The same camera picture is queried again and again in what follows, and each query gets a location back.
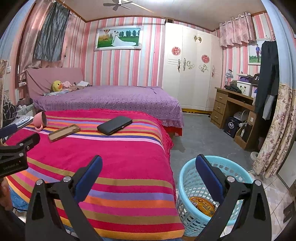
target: bride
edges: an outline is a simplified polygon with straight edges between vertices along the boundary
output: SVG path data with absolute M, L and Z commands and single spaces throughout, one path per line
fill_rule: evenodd
M 118 38 L 118 32 L 115 33 L 114 42 L 112 46 L 118 47 L 118 46 L 135 46 L 137 43 L 134 42 L 125 42 L 122 41 L 120 38 Z

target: laundry basket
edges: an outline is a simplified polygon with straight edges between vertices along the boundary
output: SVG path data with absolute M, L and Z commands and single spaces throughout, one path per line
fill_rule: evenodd
M 226 158 L 219 156 L 205 156 L 212 166 L 220 168 L 225 176 L 233 176 L 237 181 L 243 183 L 253 183 L 251 176 L 240 165 Z M 190 197 L 199 196 L 209 200 L 215 208 L 219 206 L 208 192 L 200 175 L 195 168 L 195 158 L 188 161 L 181 169 L 178 180 L 179 196 L 176 203 L 180 219 L 185 226 L 185 236 L 198 236 L 210 217 L 199 211 L 189 200 Z M 233 213 L 227 223 L 227 226 L 234 225 L 242 205 L 242 200 L 237 201 Z

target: curtain rod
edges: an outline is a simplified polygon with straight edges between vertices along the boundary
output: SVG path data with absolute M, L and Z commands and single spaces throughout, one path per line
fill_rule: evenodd
M 248 15 L 251 16 L 250 13 L 248 13 Z M 241 18 L 244 18 L 244 15 L 239 14 L 239 16 L 240 16 Z M 239 18 L 237 17 L 237 18 L 235 18 L 234 20 L 238 20 L 238 19 L 239 19 Z M 227 23 L 231 23 L 231 20 L 228 21 Z M 225 23 L 223 23 L 222 25 L 225 25 Z

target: tree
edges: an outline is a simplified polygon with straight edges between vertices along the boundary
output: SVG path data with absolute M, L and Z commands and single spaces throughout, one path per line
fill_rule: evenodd
M 130 30 L 126 31 L 126 36 L 127 37 L 130 37 L 131 36 L 131 31 Z

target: wooden desk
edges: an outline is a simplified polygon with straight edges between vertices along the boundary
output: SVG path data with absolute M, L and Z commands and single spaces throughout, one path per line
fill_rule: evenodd
M 238 111 L 243 111 L 245 109 L 249 110 L 249 117 L 250 115 L 252 116 L 252 119 L 248 118 L 248 123 L 252 125 L 252 130 L 250 132 L 249 138 L 247 142 L 242 140 L 242 138 L 240 137 L 242 128 L 240 128 L 234 137 L 234 141 L 244 150 L 253 149 L 258 140 L 259 127 L 259 120 L 258 118 L 256 118 L 257 115 L 254 112 L 255 107 L 252 106 L 253 98 L 217 87 L 215 89 L 217 89 L 217 93 L 214 109 L 211 115 L 211 122 L 215 124 L 218 128 L 223 129 L 225 121 L 229 116 L 233 116 Z

